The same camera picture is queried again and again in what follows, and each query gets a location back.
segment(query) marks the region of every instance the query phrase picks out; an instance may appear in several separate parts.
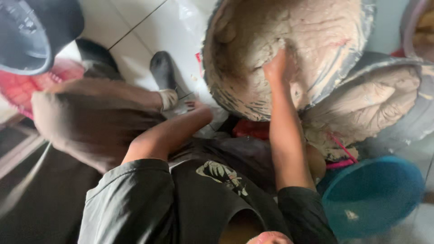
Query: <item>large bowl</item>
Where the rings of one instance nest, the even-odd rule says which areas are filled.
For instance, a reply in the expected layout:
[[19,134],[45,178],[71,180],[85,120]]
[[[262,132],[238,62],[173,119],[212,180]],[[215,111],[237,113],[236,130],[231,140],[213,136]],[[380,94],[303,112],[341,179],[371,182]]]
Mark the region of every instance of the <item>large bowl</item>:
[[434,131],[434,66],[430,62],[365,52],[341,85],[352,84],[357,78],[375,70],[398,65],[414,65],[419,73],[421,84],[415,104],[398,122],[381,130],[376,137],[356,143],[361,158],[389,155],[412,142],[422,140]]
[[[269,121],[271,118],[271,104],[264,103],[262,101],[243,101],[238,97],[237,92],[228,85],[229,78],[224,77],[218,67],[216,56],[213,53],[217,41],[214,38],[214,33],[218,20],[222,17],[224,11],[229,5],[231,0],[220,0],[212,14],[208,29],[206,31],[203,54],[203,66],[205,68],[205,81],[209,87],[209,90],[217,101],[217,103],[225,108],[227,111],[238,115],[240,117],[253,120],[253,121]],[[343,44],[339,47],[339,50],[344,48],[350,48],[349,54],[343,54],[337,52],[337,55],[332,59],[333,61],[326,65],[322,70],[321,75],[317,78],[316,84],[324,82],[324,86],[318,89],[312,96],[309,95],[310,105],[314,106],[319,103],[325,97],[327,97],[336,86],[347,76],[348,72],[356,65],[357,61],[361,58],[363,50],[365,48],[367,39],[372,30],[372,24],[375,15],[375,1],[374,0],[361,0],[361,8],[359,17],[361,19],[358,28],[358,42],[352,47],[347,47]]]

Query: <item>hand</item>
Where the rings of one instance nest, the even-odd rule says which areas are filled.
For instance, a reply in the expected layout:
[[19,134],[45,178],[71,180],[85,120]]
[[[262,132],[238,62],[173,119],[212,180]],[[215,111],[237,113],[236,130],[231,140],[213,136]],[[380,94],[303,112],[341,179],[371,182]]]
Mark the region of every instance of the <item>hand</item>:
[[195,109],[199,109],[199,108],[203,108],[203,107],[208,107],[207,105],[199,102],[198,100],[188,100],[188,101],[185,101],[185,105],[187,105],[189,112],[193,111]]
[[271,62],[263,65],[265,78],[270,85],[289,84],[293,80],[298,69],[293,56],[292,52],[280,49]]
[[199,102],[198,100],[188,100],[188,101],[185,101],[185,104],[188,107],[188,109],[187,109],[188,112],[191,112],[194,110],[200,110],[200,111],[203,111],[203,113],[205,115],[207,115],[207,117],[209,117],[211,119],[211,121],[213,120],[214,115],[211,111],[211,108],[208,105],[205,105],[205,104]]

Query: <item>gray bucket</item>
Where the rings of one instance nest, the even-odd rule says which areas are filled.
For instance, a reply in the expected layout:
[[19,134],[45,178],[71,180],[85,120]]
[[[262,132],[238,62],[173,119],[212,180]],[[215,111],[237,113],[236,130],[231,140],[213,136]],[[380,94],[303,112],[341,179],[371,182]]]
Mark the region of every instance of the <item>gray bucket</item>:
[[[208,29],[206,31],[204,47],[202,49],[203,66],[205,69],[204,78],[213,98],[227,111],[239,117],[253,121],[269,121],[271,118],[270,109],[264,109],[264,107],[267,106],[267,108],[269,108],[270,105],[264,105],[261,101],[242,101],[239,99],[237,97],[237,92],[232,87],[224,86],[227,81],[225,81],[225,78],[217,66],[215,53],[213,52],[215,50],[214,47],[218,45],[218,42],[215,40],[214,33],[217,22],[223,16],[224,11],[226,11],[231,2],[231,0],[218,1],[213,14],[211,15]],[[360,11],[361,26],[357,27],[359,33],[359,42],[357,47],[347,56],[339,53],[335,57],[334,61],[328,64],[327,68],[323,69],[322,74],[318,77],[315,84],[320,83],[324,79],[327,79],[328,81],[322,90],[317,92],[314,97],[311,98],[310,106],[314,106],[327,97],[359,61],[372,30],[375,10],[375,0],[362,0]],[[343,66],[338,64],[336,61],[339,59],[343,60]],[[336,72],[330,74],[330,70],[336,70]]]
[[47,72],[83,28],[77,0],[0,0],[0,69],[28,76]]
[[421,84],[415,105],[396,124],[380,131],[377,137],[370,137],[356,143],[355,147],[361,158],[389,155],[411,142],[423,139],[434,131],[434,66],[430,62],[365,52],[341,85],[353,82],[374,70],[398,65],[414,65],[419,73]]

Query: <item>pink string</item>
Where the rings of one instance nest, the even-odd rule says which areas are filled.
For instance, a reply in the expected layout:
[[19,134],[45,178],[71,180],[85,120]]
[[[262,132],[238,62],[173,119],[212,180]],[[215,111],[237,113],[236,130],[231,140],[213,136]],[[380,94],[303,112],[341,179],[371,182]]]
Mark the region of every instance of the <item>pink string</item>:
[[348,156],[354,163],[358,163],[357,159],[353,155],[351,155],[350,152],[348,152],[348,150],[344,147],[344,145],[342,145],[342,143],[338,139],[336,139],[336,137],[332,133],[328,133],[328,134],[332,138],[332,140],[335,141],[336,144],[338,144],[346,152],[346,154],[348,154]]

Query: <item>dough residue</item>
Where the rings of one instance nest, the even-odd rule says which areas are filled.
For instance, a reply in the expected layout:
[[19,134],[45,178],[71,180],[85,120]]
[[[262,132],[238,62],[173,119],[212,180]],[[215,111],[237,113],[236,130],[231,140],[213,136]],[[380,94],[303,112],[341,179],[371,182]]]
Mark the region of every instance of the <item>dough residue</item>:
[[362,46],[360,12],[360,0],[233,0],[214,30],[221,79],[210,82],[218,83],[235,104],[245,104],[237,111],[264,120],[270,114],[271,91],[262,65],[287,43],[300,68],[296,82],[302,109],[321,93],[327,75],[345,65],[342,57]]
[[395,124],[414,106],[419,85],[413,66],[382,68],[353,80],[305,112],[305,137],[329,161],[347,158],[329,133],[357,157],[351,144]]

